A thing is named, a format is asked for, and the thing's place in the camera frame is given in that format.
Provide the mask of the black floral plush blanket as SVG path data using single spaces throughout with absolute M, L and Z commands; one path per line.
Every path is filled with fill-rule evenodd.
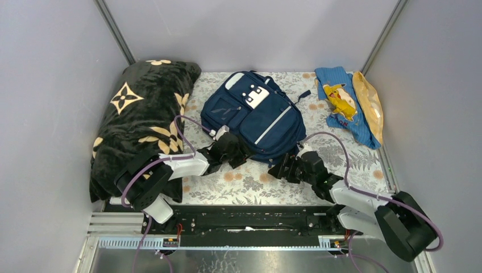
M 118 173 L 144 150 L 181 154 L 185 112 L 201 68 L 194 62 L 138 61 L 115 85 L 92 148 L 91 202 L 121 196 Z

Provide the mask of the blue Pikachu cloth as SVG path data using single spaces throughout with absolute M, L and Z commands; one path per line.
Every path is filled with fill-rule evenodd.
M 321 67 L 314 73 L 318 98 L 332 106 L 331 114 L 326 118 L 327 125 L 346 129 L 356 142 L 373 150 L 379 149 L 382 145 L 371 133 L 354 91 L 354 72 L 347 72 L 343 67 Z

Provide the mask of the floral white table mat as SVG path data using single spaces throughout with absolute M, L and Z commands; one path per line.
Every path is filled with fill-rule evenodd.
M 190 146 L 203 148 L 211 143 L 197 125 L 205 101 L 229 77 L 227 72 L 204 72 L 196 81 L 188 99 L 184 136 Z M 272 72 L 275 83 L 297 104 L 301 111 L 308 144 L 322 158 L 328 171 L 347 175 L 351 185 L 368 191 L 389 190 L 381 158 L 376 150 L 354 140 L 344 129 L 327 125 L 330 104 L 318 98 L 314 72 Z M 307 183 L 293 184 L 277 180 L 268 174 L 268 165 L 249 160 L 236 169 L 221 166 L 214 174 L 185 177 L 182 181 L 182 201 L 190 205 L 323 205 Z

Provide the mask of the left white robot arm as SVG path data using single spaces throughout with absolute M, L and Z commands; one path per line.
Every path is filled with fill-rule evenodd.
M 164 234 L 176 228 L 171 206 L 161 196 L 170 182 L 188 176 L 206 176 L 228 164 L 235 169 L 254 152 L 232 133 L 216 137 L 214 142 L 189 154 L 157 154 L 147 150 L 138 154 L 120 171 L 114 180 L 121 191 L 120 203 L 125 208 L 144 213 L 155 221 Z

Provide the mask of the navy blue student backpack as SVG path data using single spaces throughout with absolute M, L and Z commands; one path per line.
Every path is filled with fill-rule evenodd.
M 205 101 L 201 123 L 209 130 L 227 126 L 254 152 L 252 160 L 277 164 L 297 151 L 306 127 L 297 104 L 270 76 L 254 71 L 233 73 Z

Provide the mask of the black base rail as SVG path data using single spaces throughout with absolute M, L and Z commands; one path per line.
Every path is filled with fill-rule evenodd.
M 164 224 L 148 223 L 142 213 L 107 206 L 107 215 L 120 223 L 105 233 L 141 236 L 145 246 L 154 239 L 178 241 L 181 247 L 308 249 L 329 248 L 354 230 L 345 229 L 329 206 L 174 205 Z

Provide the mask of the yellow plastic bag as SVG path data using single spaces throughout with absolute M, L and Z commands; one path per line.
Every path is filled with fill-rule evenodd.
M 353 73 L 352 84 L 368 127 L 375 139 L 382 145 L 384 114 L 378 93 L 359 71 Z

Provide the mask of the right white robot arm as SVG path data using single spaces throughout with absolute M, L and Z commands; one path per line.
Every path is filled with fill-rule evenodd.
M 311 185 L 315 194 L 333 204 L 326 227 L 333 234 L 360 231 L 386 243 L 400 259 L 411 262 L 438 238 L 429 218 L 406 192 L 382 195 L 349 186 L 328 171 L 315 151 L 286 154 L 268 173 L 289 183 Z

